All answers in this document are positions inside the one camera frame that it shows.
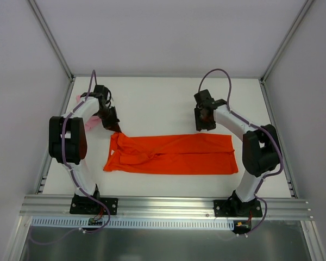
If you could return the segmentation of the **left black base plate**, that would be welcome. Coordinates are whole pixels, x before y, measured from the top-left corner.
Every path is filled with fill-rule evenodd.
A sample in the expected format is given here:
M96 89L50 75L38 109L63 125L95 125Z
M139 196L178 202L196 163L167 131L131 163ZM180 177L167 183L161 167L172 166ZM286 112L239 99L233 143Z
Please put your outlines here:
M110 215L117 215L118 198L101 197L98 201L108 208ZM101 204L88 197L75 195L72 198L69 213L74 215L99 215L102 211L104 211L104 215L107 215Z

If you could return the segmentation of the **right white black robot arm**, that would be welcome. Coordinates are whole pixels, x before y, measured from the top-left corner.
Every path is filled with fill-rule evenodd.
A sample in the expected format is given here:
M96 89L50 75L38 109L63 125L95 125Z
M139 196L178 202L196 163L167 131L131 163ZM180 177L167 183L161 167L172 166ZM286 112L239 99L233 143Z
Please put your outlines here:
M222 125L242 141L244 174L239 186L222 205L214 205L216 216L246 217L254 215L260 206L256 193L264 179L283 161L276 128L271 125L256 126L234 112L227 101L215 100L208 90L194 95L196 130L213 130Z

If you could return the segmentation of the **pink t shirt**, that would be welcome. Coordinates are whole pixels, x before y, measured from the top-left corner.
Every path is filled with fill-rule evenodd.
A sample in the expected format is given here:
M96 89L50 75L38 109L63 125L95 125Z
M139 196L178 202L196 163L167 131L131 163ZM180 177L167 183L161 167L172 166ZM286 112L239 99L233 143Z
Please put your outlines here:
M77 104L80 102L80 100L81 100L81 95L77 95L76 96ZM90 131L100 123L101 123L101 119L97 115L91 116L87 122L84 121L85 131L86 132Z

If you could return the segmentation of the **orange t shirt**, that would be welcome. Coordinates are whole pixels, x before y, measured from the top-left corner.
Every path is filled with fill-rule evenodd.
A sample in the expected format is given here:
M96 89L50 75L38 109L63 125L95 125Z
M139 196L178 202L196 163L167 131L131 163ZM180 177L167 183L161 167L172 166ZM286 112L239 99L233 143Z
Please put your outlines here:
M238 173L230 135L196 133L129 137L114 133L103 170L153 175Z

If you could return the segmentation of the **right aluminium frame post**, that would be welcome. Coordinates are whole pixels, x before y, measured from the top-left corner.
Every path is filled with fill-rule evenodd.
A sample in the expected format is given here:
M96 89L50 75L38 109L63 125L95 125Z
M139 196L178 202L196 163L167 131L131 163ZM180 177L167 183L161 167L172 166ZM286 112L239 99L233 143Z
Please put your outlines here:
M281 59L281 56L284 54L285 50L288 48L289 43L295 36L296 32L298 31L298 28L304 21L305 17L309 13L309 11L312 8L314 3L315 3L315 0L304 1L304 4L300 8L298 14L296 15L294 21L291 24L289 30L285 34L282 42L280 43L278 49L276 50L275 55L273 56L269 65L267 66L266 70L264 71L263 75L261 76L261 78L260 78L261 82L265 82L269 78L271 72L274 70L276 64Z

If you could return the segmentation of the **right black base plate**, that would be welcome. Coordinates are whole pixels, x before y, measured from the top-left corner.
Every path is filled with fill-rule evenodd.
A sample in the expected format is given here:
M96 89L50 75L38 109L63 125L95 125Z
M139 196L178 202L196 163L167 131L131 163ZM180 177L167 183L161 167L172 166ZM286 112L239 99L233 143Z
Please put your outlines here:
M248 218L250 215L253 218L263 217L259 200L238 202L231 198L230 200L214 200L213 204L215 217Z

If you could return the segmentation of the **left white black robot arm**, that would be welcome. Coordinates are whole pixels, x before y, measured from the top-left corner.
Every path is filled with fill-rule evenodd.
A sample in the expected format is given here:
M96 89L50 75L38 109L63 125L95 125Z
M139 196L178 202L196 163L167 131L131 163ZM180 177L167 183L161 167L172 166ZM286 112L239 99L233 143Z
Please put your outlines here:
M67 170L74 186L70 214L117 214L117 199L101 196L85 161L85 124L88 120L96 116L104 129L121 132L116 108L111 100L111 91L104 85L97 84L92 92L81 95L76 107L69 113L53 116L49 120L49 155Z

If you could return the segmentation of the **aluminium mounting rail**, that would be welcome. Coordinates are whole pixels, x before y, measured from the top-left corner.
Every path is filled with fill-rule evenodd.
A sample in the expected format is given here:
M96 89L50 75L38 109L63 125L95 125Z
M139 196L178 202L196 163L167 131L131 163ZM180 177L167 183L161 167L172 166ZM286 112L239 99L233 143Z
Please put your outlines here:
M27 195L24 197L20 216L70 216L71 195ZM314 219L307 200L295 198L267 198L261 209L267 206L266 220ZM215 215L211 197L139 197L119 196L110 209L117 210L117 218L148 219L224 219Z

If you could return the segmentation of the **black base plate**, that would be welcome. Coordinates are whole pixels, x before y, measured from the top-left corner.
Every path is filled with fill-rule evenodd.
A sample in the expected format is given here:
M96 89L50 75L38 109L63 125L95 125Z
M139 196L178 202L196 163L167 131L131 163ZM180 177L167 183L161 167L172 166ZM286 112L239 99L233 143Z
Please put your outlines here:
M101 197L98 201L108 208L110 215L117 215L118 198ZM107 215L101 204L88 197L75 195L72 198L69 213L74 215L99 215L102 211L104 211L104 215Z
M259 200L238 202L231 198L230 200L214 200L213 204L215 217L248 218L250 215L253 218L263 217Z

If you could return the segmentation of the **left aluminium frame post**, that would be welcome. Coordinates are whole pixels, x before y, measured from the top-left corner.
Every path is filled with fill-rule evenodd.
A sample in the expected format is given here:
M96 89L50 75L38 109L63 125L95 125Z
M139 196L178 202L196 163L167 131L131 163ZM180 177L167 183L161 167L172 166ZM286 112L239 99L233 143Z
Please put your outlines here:
M68 78L68 80L71 82L73 81L73 73L64 57L64 55L62 54L62 51L47 23L47 20L45 19L37 1L35 0L27 0L26 1L27 4L29 5L32 13L34 14L44 36L46 37L52 51L54 52L61 68L63 69L66 77Z

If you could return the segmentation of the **aluminium frame post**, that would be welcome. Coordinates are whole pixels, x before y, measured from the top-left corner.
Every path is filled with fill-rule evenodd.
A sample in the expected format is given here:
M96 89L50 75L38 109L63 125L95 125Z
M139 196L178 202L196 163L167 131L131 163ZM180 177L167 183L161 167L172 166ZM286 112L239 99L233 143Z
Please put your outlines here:
M298 14L296 15L294 21L291 24L289 30L285 34L282 42L280 43L278 49L276 50L275 55L273 56L269 65L267 66L266 70L264 71L263 75L261 76L261 78L260 78L261 82L265 82L269 78L271 72L274 70L276 64L281 59L281 56L284 54L285 50L288 48L289 43L295 36L296 32L298 31L298 28L304 21L305 17L309 13L309 11L312 8L314 3L315 3L315 0L304 1L304 4L300 8Z
M27 4L29 5L32 13L34 14L44 36L46 37L52 51L54 52L61 68L63 69L66 77L68 78L68 80L71 82L73 81L73 73L64 57L64 55L62 54L62 51L47 23L47 20L45 19L37 1L35 0L27 0L26 1Z

